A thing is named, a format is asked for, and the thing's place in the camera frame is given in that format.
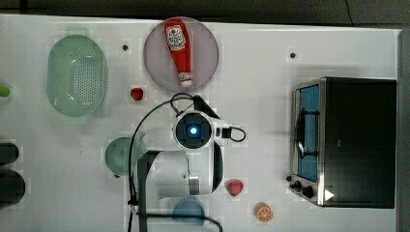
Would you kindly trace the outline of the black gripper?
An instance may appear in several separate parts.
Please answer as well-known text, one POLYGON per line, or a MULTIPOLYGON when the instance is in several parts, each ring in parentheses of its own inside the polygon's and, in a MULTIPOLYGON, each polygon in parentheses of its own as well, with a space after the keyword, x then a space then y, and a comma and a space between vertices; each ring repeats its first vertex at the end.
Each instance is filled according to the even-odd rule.
POLYGON ((231 124, 222 119, 212 119, 211 126, 213 131, 213 139, 225 142, 230 138, 231 124))

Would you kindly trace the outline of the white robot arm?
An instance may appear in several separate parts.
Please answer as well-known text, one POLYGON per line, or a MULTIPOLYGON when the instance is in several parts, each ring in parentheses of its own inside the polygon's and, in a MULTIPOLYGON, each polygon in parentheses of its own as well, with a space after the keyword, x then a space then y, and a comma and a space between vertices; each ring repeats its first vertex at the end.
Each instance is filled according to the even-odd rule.
POLYGON ((138 159, 134 180, 139 232, 148 232, 148 219, 161 215, 162 199, 210 194, 219 187, 222 146, 230 132, 231 125, 214 111, 189 110, 178 116, 172 127, 176 150, 149 150, 138 159))

